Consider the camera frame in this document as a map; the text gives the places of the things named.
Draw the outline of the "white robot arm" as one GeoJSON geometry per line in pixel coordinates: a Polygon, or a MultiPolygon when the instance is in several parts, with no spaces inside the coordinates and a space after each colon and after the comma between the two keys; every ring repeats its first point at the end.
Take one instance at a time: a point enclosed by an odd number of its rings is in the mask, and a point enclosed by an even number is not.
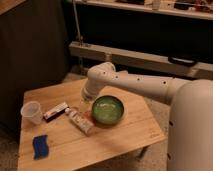
{"type": "Polygon", "coordinates": [[[167,171],[213,171],[213,81],[123,74],[110,62],[91,67],[82,89],[94,100],[117,87],[170,106],[167,171]]]}

